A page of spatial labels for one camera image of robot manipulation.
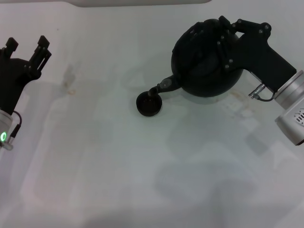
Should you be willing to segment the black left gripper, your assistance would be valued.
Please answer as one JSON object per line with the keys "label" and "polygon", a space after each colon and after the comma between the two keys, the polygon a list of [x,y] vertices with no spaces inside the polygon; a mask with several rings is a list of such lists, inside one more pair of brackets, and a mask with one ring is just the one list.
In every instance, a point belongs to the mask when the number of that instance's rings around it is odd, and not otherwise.
{"label": "black left gripper", "polygon": [[41,36],[38,46],[29,61],[12,58],[18,47],[18,42],[10,37],[6,46],[0,49],[0,109],[12,114],[26,84],[41,77],[41,72],[51,53],[48,50],[50,42]]}

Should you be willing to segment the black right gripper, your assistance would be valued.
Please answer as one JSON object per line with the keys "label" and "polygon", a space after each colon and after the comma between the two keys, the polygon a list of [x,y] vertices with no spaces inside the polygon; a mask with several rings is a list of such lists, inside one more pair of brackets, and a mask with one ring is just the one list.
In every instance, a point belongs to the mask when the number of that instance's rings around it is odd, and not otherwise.
{"label": "black right gripper", "polygon": [[[261,83],[276,93],[297,70],[275,52],[268,44],[271,26],[238,19],[234,23],[224,16],[220,24],[233,35],[220,35],[217,53],[221,68],[225,72],[244,69],[254,74]],[[237,32],[243,33],[238,39]]]}

